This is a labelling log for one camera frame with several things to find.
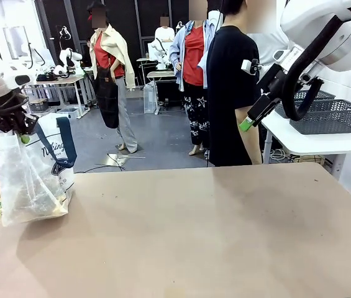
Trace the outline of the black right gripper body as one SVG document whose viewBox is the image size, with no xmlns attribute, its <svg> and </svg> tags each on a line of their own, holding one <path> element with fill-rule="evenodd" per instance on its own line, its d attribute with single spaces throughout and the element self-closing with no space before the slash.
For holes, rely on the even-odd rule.
<svg viewBox="0 0 351 298">
<path fill-rule="evenodd" d="M 280 99 L 285 78 L 284 69 L 277 63 L 272 64 L 257 83 L 257 88 L 260 91 L 259 99 L 263 97 Z"/>
</svg>

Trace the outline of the translucent white shopping bag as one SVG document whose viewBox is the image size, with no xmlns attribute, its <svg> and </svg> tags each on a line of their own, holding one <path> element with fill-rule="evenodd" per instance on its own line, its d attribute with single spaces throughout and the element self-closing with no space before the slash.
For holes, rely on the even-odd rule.
<svg viewBox="0 0 351 298">
<path fill-rule="evenodd" d="M 0 133 L 2 224 L 7 227 L 44 217 L 50 202 L 71 201 L 77 158 L 69 118 L 50 113 L 39 118 L 29 143 Z"/>
</svg>

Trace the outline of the dark grey plastic basket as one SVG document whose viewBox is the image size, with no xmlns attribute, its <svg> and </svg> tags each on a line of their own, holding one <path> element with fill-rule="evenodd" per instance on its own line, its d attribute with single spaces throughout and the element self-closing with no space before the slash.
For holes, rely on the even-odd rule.
<svg viewBox="0 0 351 298">
<path fill-rule="evenodd" d="M 300 102 L 303 101 L 307 93 L 308 93 L 308 90 L 300 90 L 294 95 L 294 101 L 296 105 L 300 104 Z M 316 100 L 333 100 L 333 99 L 335 99 L 335 95 L 331 93 L 327 93 L 325 91 L 319 91 L 318 94 L 316 95 Z M 275 112 L 279 114 L 282 118 L 285 118 L 285 119 L 288 118 L 283 110 L 282 102 L 275 107 Z"/>
<path fill-rule="evenodd" d="M 351 133 L 351 102 L 315 100 L 301 120 L 289 124 L 303 135 Z"/>
</svg>

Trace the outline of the person's right forearm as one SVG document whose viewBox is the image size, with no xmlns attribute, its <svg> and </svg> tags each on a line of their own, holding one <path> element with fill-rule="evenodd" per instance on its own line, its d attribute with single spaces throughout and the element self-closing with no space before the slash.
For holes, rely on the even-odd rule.
<svg viewBox="0 0 351 298">
<path fill-rule="evenodd" d="M 248 130 L 245 130 L 244 126 L 240 124 L 239 132 L 252 164 L 261 165 L 262 154 L 260 150 L 260 136 L 258 128 L 251 126 Z"/>
</svg>

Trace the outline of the dark storage bin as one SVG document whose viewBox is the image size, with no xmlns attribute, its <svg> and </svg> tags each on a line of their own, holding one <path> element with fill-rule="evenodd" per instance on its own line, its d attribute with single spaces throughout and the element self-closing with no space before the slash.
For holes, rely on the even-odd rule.
<svg viewBox="0 0 351 298">
<path fill-rule="evenodd" d="M 43 113 L 48 110 L 49 105 L 47 99 L 38 99 L 29 101 L 28 106 L 31 112 Z"/>
</svg>

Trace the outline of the person in black t-shirt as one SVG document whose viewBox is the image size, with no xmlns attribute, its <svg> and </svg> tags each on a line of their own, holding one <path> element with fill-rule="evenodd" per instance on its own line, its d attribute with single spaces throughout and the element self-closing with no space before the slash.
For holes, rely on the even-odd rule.
<svg viewBox="0 0 351 298">
<path fill-rule="evenodd" d="M 209 161 L 214 166 L 252 165 L 239 125 L 260 96 L 258 75 L 241 69 L 243 60 L 259 58 L 257 44 L 247 34 L 262 19 L 267 0 L 223 0 L 224 23 L 207 55 Z"/>
</svg>

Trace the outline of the white side table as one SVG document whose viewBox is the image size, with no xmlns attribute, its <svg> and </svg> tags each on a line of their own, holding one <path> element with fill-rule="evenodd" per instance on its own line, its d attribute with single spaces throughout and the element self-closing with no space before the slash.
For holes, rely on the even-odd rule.
<svg viewBox="0 0 351 298">
<path fill-rule="evenodd" d="M 334 155 L 331 174 L 340 179 L 346 155 L 351 153 L 351 133 L 303 135 L 294 129 L 289 120 L 271 112 L 262 122 L 267 130 L 263 162 L 268 164 L 272 138 L 276 138 L 290 153 L 299 156 Z"/>
</svg>

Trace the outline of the wood top background table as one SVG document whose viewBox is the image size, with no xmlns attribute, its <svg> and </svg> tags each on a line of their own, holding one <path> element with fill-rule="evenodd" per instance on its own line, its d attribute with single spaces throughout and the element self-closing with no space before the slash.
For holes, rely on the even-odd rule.
<svg viewBox="0 0 351 298">
<path fill-rule="evenodd" d="M 36 81 L 27 85 L 23 92 L 29 97 L 29 101 L 47 99 L 48 110 L 38 114 L 57 113 L 60 109 L 75 107 L 79 109 L 80 116 L 77 119 L 80 119 L 89 112 L 89 108 L 86 107 L 89 97 L 84 76 L 72 75 L 55 81 Z"/>
</svg>

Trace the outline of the tan food item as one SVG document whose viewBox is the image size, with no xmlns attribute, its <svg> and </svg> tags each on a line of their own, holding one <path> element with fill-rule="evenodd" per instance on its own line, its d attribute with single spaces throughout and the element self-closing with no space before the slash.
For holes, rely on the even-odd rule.
<svg viewBox="0 0 351 298">
<path fill-rule="evenodd" d="M 60 217 L 68 213 L 68 201 L 50 202 L 43 208 L 42 214 L 44 217 Z"/>
</svg>

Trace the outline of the grey background table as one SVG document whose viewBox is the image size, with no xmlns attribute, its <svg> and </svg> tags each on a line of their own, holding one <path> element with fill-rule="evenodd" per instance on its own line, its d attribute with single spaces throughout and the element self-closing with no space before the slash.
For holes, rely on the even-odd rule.
<svg viewBox="0 0 351 298">
<path fill-rule="evenodd" d="M 171 101 L 174 101 L 178 85 L 174 72 L 170 71 L 151 71 L 147 75 L 147 79 L 153 82 L 153 90 L 155 92 L 157 104 L 167 109 Z"/>
</svg>

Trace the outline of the clear plastic container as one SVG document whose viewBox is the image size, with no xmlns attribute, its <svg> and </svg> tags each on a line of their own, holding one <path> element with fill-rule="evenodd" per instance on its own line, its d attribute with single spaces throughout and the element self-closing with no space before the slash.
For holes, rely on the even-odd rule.
<svg viewBox="0 0 351 298">
<path fill-rule="evenodd" d="M 158 103 L 156 94 L 156 84 L 154 81 L 147 83 L 144 88 L 144 113 L 157 114 Z"/>
</svg>

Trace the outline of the mannequin with cream jacket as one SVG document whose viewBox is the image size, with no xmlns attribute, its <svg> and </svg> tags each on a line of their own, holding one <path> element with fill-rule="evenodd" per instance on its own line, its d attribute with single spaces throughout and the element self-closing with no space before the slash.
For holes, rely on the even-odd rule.
<svg viewBox="0 0 351 298">
<path fill-rule="evenodd" d="M 126 109 L 126 91 L 135 89 L 127 42 L 109 23 L 109 13 L 101 0 L 93 0 L 87 11 L 94 29 L 89 40 L 93 88 L 103 121 L 120 136 L 118 150 L 135 153 L 138 143 Z"/>
</svg>

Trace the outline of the background person in white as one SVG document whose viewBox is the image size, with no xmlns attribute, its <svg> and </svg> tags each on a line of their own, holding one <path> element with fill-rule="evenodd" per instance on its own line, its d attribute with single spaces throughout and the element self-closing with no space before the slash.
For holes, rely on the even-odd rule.
<svg viewBox="0 0 351 298">
<path fill-rule="evenodd" d="M 175 31 L 170 27 L 170 18 L 165 14 L 160 17 L 160 26 L 155 31 L 155 38 L 161 42 L 172 42 Z"/>
</svg>

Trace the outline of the grey wall panel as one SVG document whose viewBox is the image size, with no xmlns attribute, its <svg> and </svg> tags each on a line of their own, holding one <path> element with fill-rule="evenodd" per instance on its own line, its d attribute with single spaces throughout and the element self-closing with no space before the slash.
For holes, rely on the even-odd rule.
<svg viewBox="0 0 351 298">
<path fill-rule="evenodd" d="M 13 60 L 29 56 L 29 38 L 24 26 L 4 27 L 3 33 Z"/>
</svg>

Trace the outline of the metal mannequin base plate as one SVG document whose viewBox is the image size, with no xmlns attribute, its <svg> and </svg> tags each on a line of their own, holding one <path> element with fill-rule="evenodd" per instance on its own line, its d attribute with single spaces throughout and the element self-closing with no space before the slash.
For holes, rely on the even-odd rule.
<svg viewBox="0 0 351 298">
<path fill-rule="evenodd" d="M 123 167 L 131 159 L 144 159 L 144 156 L 121 155 L 115 153 L 107 153 L 104 165 Z"/>
</svg>

